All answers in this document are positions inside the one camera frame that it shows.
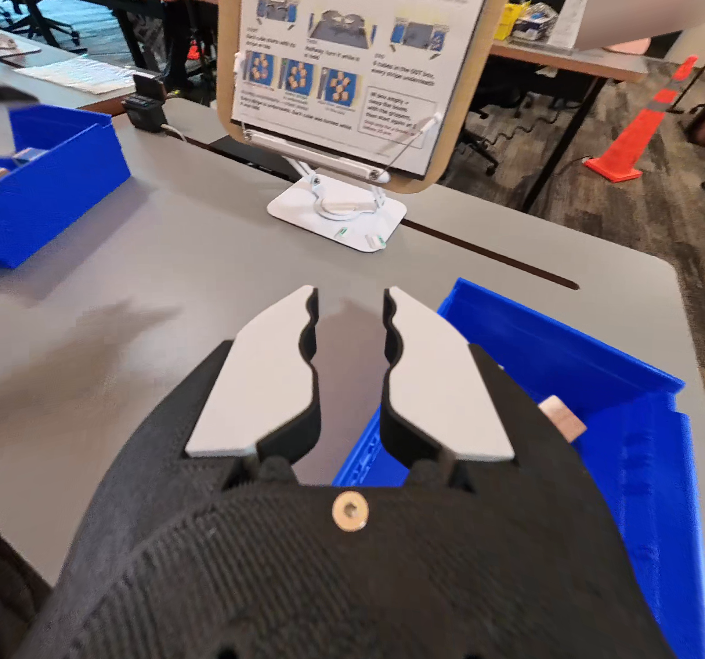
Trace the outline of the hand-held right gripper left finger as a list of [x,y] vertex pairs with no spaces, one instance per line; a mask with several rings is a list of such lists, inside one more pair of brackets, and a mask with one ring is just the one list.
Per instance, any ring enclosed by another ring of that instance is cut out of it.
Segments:
[[318,290],[304,285],[237,333],[185,446],[190,458],[290,464],[319,440]]

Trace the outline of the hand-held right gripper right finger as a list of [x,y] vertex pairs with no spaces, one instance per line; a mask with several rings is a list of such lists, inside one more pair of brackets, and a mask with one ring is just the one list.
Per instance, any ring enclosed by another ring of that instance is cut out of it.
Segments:
[[469,341],[400,287],[383,295],[383,381],[379,433],[399,464],[508,463],[516,452]]

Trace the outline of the blue plastic bin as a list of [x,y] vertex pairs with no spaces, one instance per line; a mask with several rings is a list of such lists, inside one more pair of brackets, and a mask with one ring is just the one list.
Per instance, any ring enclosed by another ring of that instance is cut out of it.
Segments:
[[608,505],[634,575],[678,658],[704,657],[699,481],[684,383],[579,330],[458,278],[438,308],[536,403],[586,425],[572,444]]
[[109,196],[130,176],[113,126],[104,113],[44,104],[8,112],[14,153],[27,147],[46,155],[1,167],[1,267],[14,269]]

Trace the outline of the grey desk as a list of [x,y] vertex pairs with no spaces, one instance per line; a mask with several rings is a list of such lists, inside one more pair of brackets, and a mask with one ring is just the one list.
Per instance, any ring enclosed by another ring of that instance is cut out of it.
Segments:
[[463,277],[686,382],[704,489],[704,388],[667,262],[442,187],[403,197],[408,224],[360,254],[270,217],[287,181],[113,126],[131,178],[1,275],[1,535],[48,584],[135,428],[305,284],[319,289],[323,425],[300,481],[331,482],[379,404],[384,288],[436,309]]

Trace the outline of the white document stand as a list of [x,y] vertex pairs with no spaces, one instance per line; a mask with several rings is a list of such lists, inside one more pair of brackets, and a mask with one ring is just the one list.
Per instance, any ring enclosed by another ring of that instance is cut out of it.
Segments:
[[[367,234],[381,236],[387,247],[408,212],[386,194],[388,166],[373,166],[357,154],[348,159],[339,150],[314,150],[299,130],[288,132],[297,138],[292,141],[240,122],[246,141],[281,156],[300,177],[268,204],[270,216],[362,253],[383,250],[371,251]],[[343,226],[350,227],[348,240],[334,240]]]

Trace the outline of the black device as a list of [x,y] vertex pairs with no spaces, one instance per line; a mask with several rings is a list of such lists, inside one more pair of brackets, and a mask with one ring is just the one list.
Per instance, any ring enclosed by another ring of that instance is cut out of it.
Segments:
[[128,120],[138,130],[158,135],[167,124],[163,106],[166,87],[159,76],[133,74],[135,91],[123,98],[122,106]]

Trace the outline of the orange traffic cone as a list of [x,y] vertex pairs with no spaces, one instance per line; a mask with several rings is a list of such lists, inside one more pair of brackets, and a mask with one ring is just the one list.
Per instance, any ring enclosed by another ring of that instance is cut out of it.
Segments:
[[689,56],[610,147],[599,157],[584,160],[584,167],[613,184],[641,177],[642,171],[636,168],[636,162],[683,90],[697,61],[696,55]]

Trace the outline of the person's dark clothing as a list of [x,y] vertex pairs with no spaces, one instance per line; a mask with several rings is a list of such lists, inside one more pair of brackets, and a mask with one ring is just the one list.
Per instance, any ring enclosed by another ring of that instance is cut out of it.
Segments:
[[51,586],[1,538],[1,658],[11,658],[51,594]]

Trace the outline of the clear plastic sheet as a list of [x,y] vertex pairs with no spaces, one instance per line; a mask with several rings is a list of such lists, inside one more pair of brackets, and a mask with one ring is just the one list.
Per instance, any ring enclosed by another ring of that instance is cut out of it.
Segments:
[[127,68],[77,57],[52,64],[17,68],[16,72],[60,87],[99,96],[135,90],[133,72]]

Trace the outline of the brown top table black legs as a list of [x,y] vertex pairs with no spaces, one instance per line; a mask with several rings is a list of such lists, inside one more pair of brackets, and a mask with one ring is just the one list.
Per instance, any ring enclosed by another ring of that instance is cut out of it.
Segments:
[[638,83],[648,75],[648,65],[642,55],[629,55],[602,48],[587,51],[559,49],[546,46],[529,46],[511,41],[494,41],[491,54],[501,58],[513,59],[526,64],[542,65],[558,70],[580,73],[590,78],[591,84],[583,102],[573,114],[559,143],[552,151],[542,170],[524,178],[516,185],[516,191],[522,197],[520,211],[531,212],[553,177],[560,161],[570,144],[581,129],[595,101],[609,80],[613,82]]

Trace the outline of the yellow container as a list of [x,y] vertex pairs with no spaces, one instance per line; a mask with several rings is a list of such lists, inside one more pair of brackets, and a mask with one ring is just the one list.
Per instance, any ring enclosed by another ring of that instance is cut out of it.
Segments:
[[496,41],[503,41],[511,36],[517,20],[524,15],[531,5],[531,1],[505,4],[493,39]]

